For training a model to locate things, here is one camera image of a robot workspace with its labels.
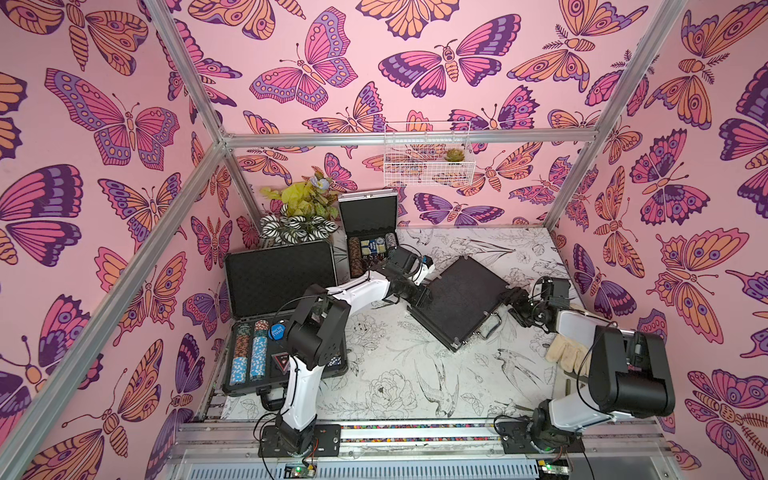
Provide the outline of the black medium poker case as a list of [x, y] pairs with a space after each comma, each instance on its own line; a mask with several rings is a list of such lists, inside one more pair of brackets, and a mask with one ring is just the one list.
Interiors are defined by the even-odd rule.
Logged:
[[470, 257], [460, 257], [409, 299], [413, 318], [452, 352], [503, 305], [510, 285]]

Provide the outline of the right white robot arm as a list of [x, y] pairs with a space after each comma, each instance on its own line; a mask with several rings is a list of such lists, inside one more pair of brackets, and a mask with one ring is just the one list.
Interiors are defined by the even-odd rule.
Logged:
[[570, 366], [576, 381], [572, 393], [534, 410], [531, 440], [552, 447], [595, 425], [671, 415], [676, 395], [662, 337], [576, 308], [569, 290], [565, 279], [542, 277], [530, 292], [514, 287], [503, 300], [520, 326], [555, 335], [549, 361]]

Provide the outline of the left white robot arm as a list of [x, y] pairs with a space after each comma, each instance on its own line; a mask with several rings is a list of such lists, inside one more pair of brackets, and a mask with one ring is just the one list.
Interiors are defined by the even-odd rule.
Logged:
[[283, 321], [282, 340], [289, 354], [289, 380], [275, 425], [282, 439], [304, 450], [317, 421], [322, 374], [338, 353], [349, 318], [390, 297], [419, 300], [423, 282], [435, 270], [431, 257], [397, 247], [378, 268], [328, 289], [311, 285]]

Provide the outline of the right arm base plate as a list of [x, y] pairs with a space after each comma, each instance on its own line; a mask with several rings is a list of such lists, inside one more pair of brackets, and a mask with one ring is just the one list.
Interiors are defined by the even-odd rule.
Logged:
[[493, 426], [505, 454], [584, 453], [582, 437], [572, 433], [535, 432], [530, 421], [501, 419]]

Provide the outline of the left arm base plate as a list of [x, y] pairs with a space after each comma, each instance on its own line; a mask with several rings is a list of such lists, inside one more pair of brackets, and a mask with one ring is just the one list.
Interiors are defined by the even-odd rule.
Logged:
[[339, 424], [314, 424], [313, 430], [296, 431], [269, 425], [260, 434], [258, 454], [262, 458], [337, 457], [341, 444]]

